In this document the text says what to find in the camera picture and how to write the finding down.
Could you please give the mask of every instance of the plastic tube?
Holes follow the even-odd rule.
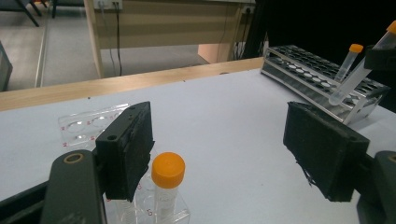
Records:
[[[394,21],[387,29],[387,32],[375,44],[373,49],[393,49],[396,47],[396,21]],[[331,105],[339,105],[349,95],[350,92],[361,83],[371,72],[370,69],[364,68],[363,58],[361,62],[352,71],[349,77],[338,87],[338,89],[329,97]]]
[[[154,182],[155,223],[164,223],[175,213],[177,188],[183,181],[185,163],[173,152],[158,155],[152,163],[151,178]]]
[[[334,80],[337,82],[342,82],[344,77],[349,71],[350,66],[355,62],[356,56],[363,50],[363,46],[359,44],[352,44],[349,48],[349,53],[347,54],[346,58],[344,59],[343,64],[338,70],[337,75],[335,75]]]

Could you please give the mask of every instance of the gray floor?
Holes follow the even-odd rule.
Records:
[[[51,86],[99,78],[92,56],[91,40],[83,7],[58,7],[56,19],[50,9],[37,5],[43,17],[35,27],[22,12],[0,12],[0,39],[14,66],[8,90]],[[122,74],[132,75],[205,64],[198,46],[167,46],[121,49]],[[119,74],[117,51],[101,51],[106,77]]]

